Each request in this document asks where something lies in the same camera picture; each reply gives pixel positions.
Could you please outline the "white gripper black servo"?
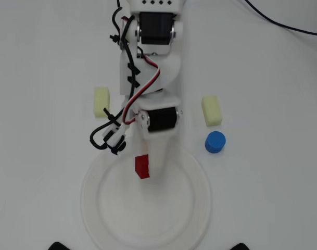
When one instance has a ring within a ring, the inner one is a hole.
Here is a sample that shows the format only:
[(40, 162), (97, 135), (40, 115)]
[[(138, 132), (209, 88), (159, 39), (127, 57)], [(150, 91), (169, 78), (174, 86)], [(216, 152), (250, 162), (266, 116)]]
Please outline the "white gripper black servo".
[(180, 104), (176, 96), (141, 96), (134, 103), (140, 135), (147, 139), (151, 178), (157, 178), (163, 172), (170, 138), (176, 133), (181, 119)]

